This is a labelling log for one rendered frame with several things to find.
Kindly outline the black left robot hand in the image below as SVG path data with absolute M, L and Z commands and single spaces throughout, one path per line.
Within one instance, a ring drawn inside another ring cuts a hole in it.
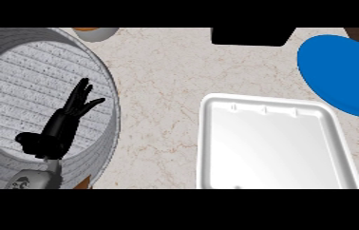
M 25 154 L 38 159 L 60 160 L 63 158 L 69 152 L 79 119 L 94 106 L 104 102 L 103 98 L 87 102 L 91 89 L 88 79 L 82 78 L 72 89 L 63 107 L 50 116 L 41 133 L 20 132 L 14 136 Z

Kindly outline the white plastic tray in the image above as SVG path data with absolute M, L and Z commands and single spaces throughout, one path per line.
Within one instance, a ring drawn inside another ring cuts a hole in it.
M 359 189 L 359 174 L 329 106 L 208 94 L 199 108 L 196 186 Z

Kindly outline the blue plate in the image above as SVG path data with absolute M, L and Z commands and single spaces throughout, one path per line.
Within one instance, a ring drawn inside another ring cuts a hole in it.
M 329 34 L 308 38 L 296 51 L 296 67 L 319 98 L 359 117 L 359 41 Z

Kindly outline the large grey pot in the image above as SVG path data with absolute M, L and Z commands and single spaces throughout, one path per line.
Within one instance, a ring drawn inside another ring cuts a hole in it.
M 82 78 L 93 86 L 88 99 L 104 102 L 79 119 L 61 160 L 64 189 L 94 182 L 110 162 L 121 131 L 113 78 L 94 53 L 60 29 L 0 28 L 0 188 L 20 170 L 45 169 L 14 136 L 41 132 Z

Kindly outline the grey cup with orange content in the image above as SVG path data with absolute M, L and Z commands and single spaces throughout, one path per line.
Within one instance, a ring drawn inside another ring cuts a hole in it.
M 79 28 L 72 30 L 82 41 L 93 43 L 106 40 L 116 33 L 118 28 Z

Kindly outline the black appliance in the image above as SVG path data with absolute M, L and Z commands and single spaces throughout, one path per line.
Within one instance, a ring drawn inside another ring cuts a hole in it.
M 212 28 L 214 45 L 280 47 L 293 32 L 293 28 Z

